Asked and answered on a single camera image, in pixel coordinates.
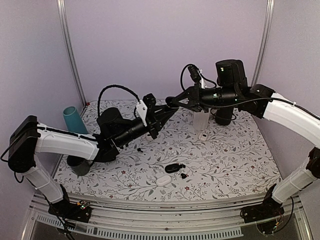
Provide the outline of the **black round earbud case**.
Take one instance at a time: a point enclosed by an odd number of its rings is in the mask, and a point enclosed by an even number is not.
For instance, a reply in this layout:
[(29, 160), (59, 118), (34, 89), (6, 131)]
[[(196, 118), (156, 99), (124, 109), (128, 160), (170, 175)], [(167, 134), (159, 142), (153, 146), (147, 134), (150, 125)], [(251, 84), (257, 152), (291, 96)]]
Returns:
[(179, 105), (177, 105), (175, 103), (175, 97), (173, 97), (173, 96), (168, 96), (165, 99), (165, 102), (166, 102), (166, 105), (171, 109), (178, 109), (179, 108)]

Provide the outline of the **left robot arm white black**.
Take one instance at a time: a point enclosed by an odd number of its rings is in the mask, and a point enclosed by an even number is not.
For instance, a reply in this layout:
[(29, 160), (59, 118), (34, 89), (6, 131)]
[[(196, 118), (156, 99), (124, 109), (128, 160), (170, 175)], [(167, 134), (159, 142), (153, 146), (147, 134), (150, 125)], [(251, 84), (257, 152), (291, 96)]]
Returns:
[(120, 111), (111, 107), (98, 118), (99, 134), (79, 134), (48, 127), (29, 115), (15, 130), (9, 146), (2, 153), (14, 173), (24, 176), (39, 190), (63, 216), (74, 213), (74, 205), (66, 200), (63, 188), (53, 180), (38, 160), (37, 153), (54, 153), (105, 163), (113, 161), (119, 149), (131, 141), (150, 134), (156, 139), (165, 123), (176, 113), (177, 107), (156, 105), (144, 108), (140, 117), (125, 119)]

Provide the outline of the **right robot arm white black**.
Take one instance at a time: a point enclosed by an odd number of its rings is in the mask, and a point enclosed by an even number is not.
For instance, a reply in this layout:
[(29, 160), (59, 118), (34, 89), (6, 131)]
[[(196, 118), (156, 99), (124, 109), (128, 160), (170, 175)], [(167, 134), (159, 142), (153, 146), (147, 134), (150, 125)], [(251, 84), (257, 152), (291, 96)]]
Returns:
[(221, 60), (215, 67), (217, 86), (208, 88), (203, 84), (205, 77), (198, 67), (194, 64), (185, 66), (194, 85), (184, 88), (172, 102), (194, 112), (217, 109), (220, 118), (231, 117), (232, 110), (238, 108), (260, 119), (278, 123), (314, 145), (300, 167), (268, 190), (258, 213), (262, 218), (269, 218), (289, 197), (319, 179), (320, 118), (265, 85), (248, 86), (244, 64), (239, 59)]

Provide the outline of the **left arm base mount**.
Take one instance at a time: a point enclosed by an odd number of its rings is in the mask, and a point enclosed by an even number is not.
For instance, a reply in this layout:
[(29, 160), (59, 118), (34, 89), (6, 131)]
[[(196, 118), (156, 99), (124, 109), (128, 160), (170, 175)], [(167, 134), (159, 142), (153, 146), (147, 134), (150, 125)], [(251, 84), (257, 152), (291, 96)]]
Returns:
[(92, 210), (93, 209), (90, 206), (82, 207), (76, 203), (61, 200), (57, 203), (50, 202), (48, 213), (67, 220), (88, 223), (91, 218)]

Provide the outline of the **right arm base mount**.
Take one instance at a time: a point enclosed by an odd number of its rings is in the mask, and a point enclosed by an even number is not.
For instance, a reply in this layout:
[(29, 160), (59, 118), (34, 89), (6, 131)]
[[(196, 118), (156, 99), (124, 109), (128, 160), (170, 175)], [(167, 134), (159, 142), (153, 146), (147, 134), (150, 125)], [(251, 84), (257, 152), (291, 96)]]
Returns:
[(267, 191), (262, 203), (245, 206), (240, 210), (240, 217), (245, 223), (251, 223), (256, 221), (265, 220), (268, 218), (274, 218), (285, 213), (283, 205), (276, 202), (272, 198), (272, 192), (276, 184), (272, 185)]

